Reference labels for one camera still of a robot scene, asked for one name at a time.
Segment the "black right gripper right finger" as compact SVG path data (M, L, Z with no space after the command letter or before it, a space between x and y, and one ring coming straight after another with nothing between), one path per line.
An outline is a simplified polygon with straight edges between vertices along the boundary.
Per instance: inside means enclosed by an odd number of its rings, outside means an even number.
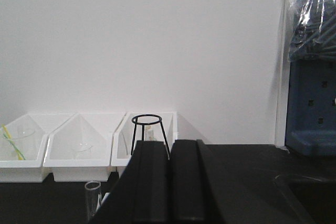
M309 182L309 161L272 145L178 140L171 152L179 223L313 223L290 184Z

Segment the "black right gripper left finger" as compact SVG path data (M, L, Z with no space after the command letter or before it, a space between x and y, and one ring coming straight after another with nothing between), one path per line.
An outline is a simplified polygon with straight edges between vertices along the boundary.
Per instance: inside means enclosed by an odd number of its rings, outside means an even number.
M126 169L89 223L168 223L167 172L163 142L137 141Z

